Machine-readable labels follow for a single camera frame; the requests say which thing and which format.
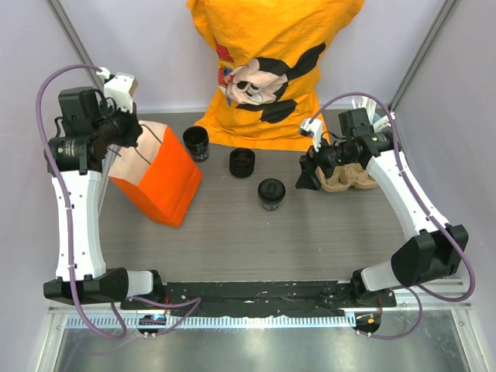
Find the black plastic cup lid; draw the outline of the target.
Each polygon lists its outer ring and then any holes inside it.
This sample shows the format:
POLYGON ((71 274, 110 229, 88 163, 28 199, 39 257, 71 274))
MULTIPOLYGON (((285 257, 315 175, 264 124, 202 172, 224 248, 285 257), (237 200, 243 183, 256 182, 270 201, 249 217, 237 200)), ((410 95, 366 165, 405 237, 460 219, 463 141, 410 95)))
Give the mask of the black plastic cup lid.
POLYGON ((257 194, 265 202, 281 202, 286 195, 286 187, 276 178, 266 178, 259 183, 257 194))

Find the orange paper bag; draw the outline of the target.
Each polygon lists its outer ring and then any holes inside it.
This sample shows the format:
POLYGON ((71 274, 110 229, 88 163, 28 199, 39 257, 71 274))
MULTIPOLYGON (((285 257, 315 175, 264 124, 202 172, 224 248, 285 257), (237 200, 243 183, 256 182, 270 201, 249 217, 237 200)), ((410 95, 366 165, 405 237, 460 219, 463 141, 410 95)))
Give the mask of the orange paper bag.
POLYGON ((140 121, 136 147, 119 150, 110 179, 151 221, 178 228, 202 182, 202 173, 166 124, 140 121))

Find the black cup from stack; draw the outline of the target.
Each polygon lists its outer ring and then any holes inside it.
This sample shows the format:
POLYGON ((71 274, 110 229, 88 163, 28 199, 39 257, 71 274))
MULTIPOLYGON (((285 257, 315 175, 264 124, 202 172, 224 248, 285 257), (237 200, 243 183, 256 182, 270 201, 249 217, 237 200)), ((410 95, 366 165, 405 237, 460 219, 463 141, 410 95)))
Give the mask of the black cup from stack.
POLYGON ((283 201, 282 198, 279 198, 276 200, 267 200, 267 199, 262 198, 260 200, 260 203, 261 203, 263 209, 265 209, 267 211, 275 211, 279 208, 282 201, 283 201))

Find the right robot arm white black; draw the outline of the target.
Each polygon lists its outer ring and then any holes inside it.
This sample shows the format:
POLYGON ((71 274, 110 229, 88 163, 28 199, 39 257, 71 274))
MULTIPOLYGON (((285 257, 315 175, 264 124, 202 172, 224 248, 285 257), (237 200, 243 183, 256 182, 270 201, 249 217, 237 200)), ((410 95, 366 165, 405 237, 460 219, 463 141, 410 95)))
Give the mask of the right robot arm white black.
POLYGON ((384 192, 405 236, 405 243, 390 259, 353 272, 353 302, 366 306, 379 291, 410 288, 455 274, 468 233, 462 225, 451 225, 431 203, 408 168, 391 128, 376 130, 365 108, 339 114, 339 124, 344 137, 330 144, 321 120, 301 123, 298 131, 310 138, 312 145, 299 159, 301 175, 296 188, 318 191, 322 187, 319 171, 330 176, 338 167, 360 164, 384 192))

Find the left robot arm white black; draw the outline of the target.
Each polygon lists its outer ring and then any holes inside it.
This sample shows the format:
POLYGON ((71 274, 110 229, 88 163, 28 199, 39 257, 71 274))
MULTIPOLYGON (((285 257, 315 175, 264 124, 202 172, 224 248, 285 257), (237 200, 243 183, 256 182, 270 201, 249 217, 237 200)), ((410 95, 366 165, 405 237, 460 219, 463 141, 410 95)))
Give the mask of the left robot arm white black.
POLYGON ((43 286, 45 298, 66 305, 125 301, 137 296, 149 309, 165 299, 157 270, 108 268, 102 255, 98 194, 103 161, 112 145, 137 147, 143 133, 136 114, 90 87, 63 90, 57 134, 48 146, 58 169, 49 169, 59 213, 59 258, 55 278, 43 286))

